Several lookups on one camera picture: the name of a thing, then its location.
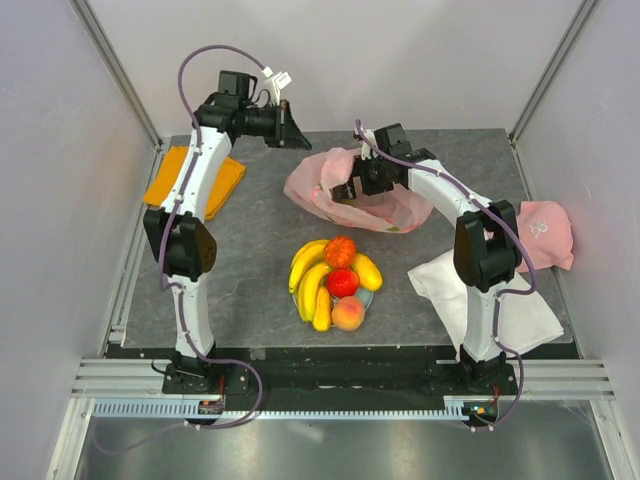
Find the red tomato fruit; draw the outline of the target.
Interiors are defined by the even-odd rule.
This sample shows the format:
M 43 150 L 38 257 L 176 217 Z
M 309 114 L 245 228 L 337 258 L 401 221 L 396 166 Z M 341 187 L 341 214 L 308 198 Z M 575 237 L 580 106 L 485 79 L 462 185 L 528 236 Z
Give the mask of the red tomato fruit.
M 359 286 L 359 276 L 351 269 L 334 270 L 326 279 L 326 288 L 329 294 L 338 298 L 353 296 Z

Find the white folded cloth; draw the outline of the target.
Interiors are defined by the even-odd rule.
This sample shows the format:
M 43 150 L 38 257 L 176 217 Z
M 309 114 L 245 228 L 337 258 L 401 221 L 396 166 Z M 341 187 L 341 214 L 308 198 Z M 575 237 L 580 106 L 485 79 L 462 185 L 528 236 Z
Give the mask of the white folded cloth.
M 453 252 L 408 272 L 416 293 L 429 300 L 455 347 L 467 330 L 467 290 L 453 264 Z M 564 334 L 557 316 L 539 293 L 508 294 L 500 308 L 499 335 L 506 346 L 524 354 Z

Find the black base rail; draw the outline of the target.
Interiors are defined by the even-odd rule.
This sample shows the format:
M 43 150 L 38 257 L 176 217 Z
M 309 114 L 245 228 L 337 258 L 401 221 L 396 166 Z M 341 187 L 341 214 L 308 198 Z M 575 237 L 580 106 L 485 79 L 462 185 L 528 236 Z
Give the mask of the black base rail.
M 514 367 L 501 353 L 476 363 L 451 346 L 215 348 L 207 361 L 178 353 L 161 370 L 165 394 L 267 393 L 278 389 L 364 387 L 428 397 L 517 392 Z

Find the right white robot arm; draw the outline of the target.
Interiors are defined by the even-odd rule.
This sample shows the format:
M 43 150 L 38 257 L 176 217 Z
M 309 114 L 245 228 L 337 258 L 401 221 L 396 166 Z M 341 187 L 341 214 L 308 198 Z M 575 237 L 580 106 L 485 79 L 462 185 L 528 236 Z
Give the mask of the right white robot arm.
M 467 329 L 460 345 L 458 381 L 467 392 L 483 392 L 506 368 L 498 345 L 497 302 L 522 261 L 514 207 L 493 202 L 465 186 L 433 154 L 413 149 L 401 124 L 365 130 L 355 122 L 361 152 L 332 199 L 354 200 L 387 193 L 397 185 L 421 196 L 455 228 L 453 266 L 467 288 Z

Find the peach fruit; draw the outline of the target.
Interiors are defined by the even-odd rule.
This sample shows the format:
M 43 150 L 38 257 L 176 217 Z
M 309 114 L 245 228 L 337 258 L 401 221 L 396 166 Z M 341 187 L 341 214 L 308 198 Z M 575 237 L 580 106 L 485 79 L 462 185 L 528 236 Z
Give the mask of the peach fruit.
M 342 331 L 355 331 L 363 323 L 366 309 L 355 296 L 341 298 L 331 311 L 332 323 Z

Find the yellow mango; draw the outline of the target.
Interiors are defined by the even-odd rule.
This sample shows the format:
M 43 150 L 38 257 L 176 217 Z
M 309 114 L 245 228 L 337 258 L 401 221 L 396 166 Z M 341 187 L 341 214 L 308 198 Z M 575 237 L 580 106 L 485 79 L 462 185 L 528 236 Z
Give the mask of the yellow mango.
M 378 291 L 383 283 L 383 276 L 377 265 L 366 255 L 357 253 L 351 269 L 358 275 L 360 286 L 369 291 Z
M 316 307 L 312 320 L 313 328 L 318 332 L 326 332 L 331 326 L 332 298 L 328 289 L 319 287 L 316 297 Z

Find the pink peach plastic bag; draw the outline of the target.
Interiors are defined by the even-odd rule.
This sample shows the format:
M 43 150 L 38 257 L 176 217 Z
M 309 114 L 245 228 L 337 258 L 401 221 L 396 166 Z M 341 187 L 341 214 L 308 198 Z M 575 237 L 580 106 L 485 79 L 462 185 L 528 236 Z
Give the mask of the pink peach plastic bag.
M 335 225 L 381 233 L 409 233 L 421 226 L 433 205 L 402 185 L 353 200 L 334 200 L 332 189 L 348 180 L 357 152 L 332 148 L 303 159 L 288 176 L 283 193 L 307 212 Z

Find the orange folded cloth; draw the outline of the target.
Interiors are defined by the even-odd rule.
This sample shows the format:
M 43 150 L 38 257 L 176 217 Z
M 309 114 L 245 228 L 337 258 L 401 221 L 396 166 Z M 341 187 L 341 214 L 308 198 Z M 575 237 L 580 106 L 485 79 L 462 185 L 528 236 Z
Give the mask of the orange folded cloth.
M 177 180 L 178 174 L 185 162 L 188 148 L 186 146 L 171 147 L 162 161 L 156 178 L 143 195 L 144 204 L 159 208 L 169 195 Z M 222 208 L 233 190 L 240 183 L 246 172 L 246 167 L 231 157 L 226 157 L 214 185 L 211 188 L 205 220 L 212 220 Z

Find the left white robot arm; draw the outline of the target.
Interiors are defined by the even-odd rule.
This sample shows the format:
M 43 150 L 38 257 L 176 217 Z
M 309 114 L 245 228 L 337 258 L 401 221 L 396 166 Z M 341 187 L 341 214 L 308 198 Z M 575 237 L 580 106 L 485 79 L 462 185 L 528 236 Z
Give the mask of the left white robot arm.
M 193 127 L 186 159 L 169 194 L 143 217 L 144 230 L 160 270 L 163 289 L 172 292 L 177 339 L 183 357 L 200 358 L 215 345 L 209 322 L 207 283 L 217 244 L 204 224 L 210 191 L 224 160 L 242 136 L 264 140 L 270 148 L 308 150 L 282 90 L 291 82 L 286 72 L 264 68 L 268 101 L 250 98 L 254 76 L 222 71 L 218 89 L 197 109 L 187 112 Z

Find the yellow banana bunch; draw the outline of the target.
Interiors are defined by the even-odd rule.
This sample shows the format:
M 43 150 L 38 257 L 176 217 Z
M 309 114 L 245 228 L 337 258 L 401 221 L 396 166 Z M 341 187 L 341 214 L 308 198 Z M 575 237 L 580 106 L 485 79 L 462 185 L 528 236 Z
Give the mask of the yellow banana bunch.
M 328 239 L 310 241 L 294 255 L 288 281 L 288 290 L 291 294 L 297 291 L 305 273 L 325 260 L 325 247 L 328 243 Z
M 304 322 L 312 321 L 319 287 L 331 271 L 332 267 L 322 261 L 311 267 L 304 274 L 298 289 L 298 310 Z

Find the pink cap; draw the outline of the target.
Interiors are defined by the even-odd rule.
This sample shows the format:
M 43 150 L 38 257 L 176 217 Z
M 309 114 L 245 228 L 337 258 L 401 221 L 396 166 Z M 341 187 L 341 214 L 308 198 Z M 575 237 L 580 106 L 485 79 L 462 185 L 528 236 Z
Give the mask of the pink cap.
M 523 201 L 516 218 L 519 238 L 536 271 L 570 270 L 574 255 L 571 222 L 553 201 Z

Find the beige and blue plate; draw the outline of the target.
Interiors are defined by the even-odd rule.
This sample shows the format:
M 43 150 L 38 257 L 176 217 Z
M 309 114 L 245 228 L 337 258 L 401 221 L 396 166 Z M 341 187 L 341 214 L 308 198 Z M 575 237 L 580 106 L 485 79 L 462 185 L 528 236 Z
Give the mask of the beige and blue plate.
M 363 304 L 364 309 L 367 310 L 370 307 L 370 305 L 371 305 L 371 303 L 373 301 L 374 293 L 372 291 L 370 291 L 370 290 L 367 290 L 367 289 L 364 289 L 364 288 L 359 288 L 356 291 L 354 297 L 357 298 Z M 292 294 L 292 300 L 294 302 L 294 305 L 296 307 L 296 310 L 297 310 L 297 313 L 298 313 L 298 316 L 300 317 L 300 319 L 303 322 L 310 323 L 310 320 L 306 320 L 305 319 L 304 313 L 303 313 L 302 308 L 301 308 L 301 303 L 298 300 L 298 292 L 294 292 Z

